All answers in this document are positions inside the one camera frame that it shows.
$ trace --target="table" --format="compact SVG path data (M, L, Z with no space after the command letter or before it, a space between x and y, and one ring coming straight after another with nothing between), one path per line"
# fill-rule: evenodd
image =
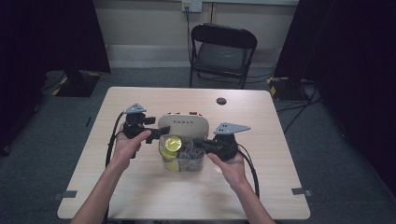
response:
M218 105L218 98L226 105ZM157 120L169 112L198 112L209 121L209 138L221 122L248 125L236 141L249 152L260 182L261 201L274 219L306 219L310 211L301 183L267 91L113 87L106 94L67 190L60 218L72 218L105 169L107 143L118 114L139 103ZM146 127L157 128L156 124ZM253 178L246 163L247 179ZM143 144L122 175L110 201L109 218L148 220L246 219L235 193L209 158L200 172L171 172L163 168L158 140Z

